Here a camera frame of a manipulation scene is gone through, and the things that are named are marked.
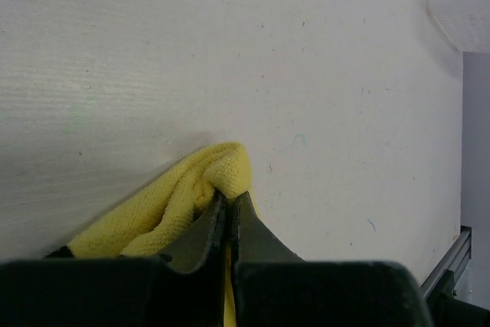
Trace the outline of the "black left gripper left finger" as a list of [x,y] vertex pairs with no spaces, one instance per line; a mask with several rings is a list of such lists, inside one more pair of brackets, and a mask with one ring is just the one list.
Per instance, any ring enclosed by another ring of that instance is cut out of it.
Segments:
[[76,258],[67,247],[1,264],[3,326],[222,326],[226,201],[150,256]]

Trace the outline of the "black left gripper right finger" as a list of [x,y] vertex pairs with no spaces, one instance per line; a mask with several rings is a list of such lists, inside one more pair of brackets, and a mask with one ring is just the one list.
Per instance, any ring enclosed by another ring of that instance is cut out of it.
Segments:
[[431,326],[420,288],[399,263],[305,261],[258,218],[250,194],[231,218],[238,326]]

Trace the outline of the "yellow towel black trim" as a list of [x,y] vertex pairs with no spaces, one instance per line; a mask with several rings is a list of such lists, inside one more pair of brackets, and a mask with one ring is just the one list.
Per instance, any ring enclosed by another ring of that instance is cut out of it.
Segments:
[[206,146],[138,190],[51,257],[150,256],[186,231],[216,191],[233,201],[252,188],[252,168],[239,142]]

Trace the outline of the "white plastic basket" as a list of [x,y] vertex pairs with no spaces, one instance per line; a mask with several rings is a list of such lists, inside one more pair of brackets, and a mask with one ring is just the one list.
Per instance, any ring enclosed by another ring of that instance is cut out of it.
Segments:
[[489,52],[489,0],[427,0],[427,10],[454,48]]

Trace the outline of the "aluminium mounting rail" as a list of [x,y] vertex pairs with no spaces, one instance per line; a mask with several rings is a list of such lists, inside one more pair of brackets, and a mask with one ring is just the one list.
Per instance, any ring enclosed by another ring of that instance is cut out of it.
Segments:
[[425,300],[435,299],[445,293],[455,297],[456,284],[472,259],[472,229],[462,226],[460,235],[449,248],[432,273],[423,282],[420,290]]

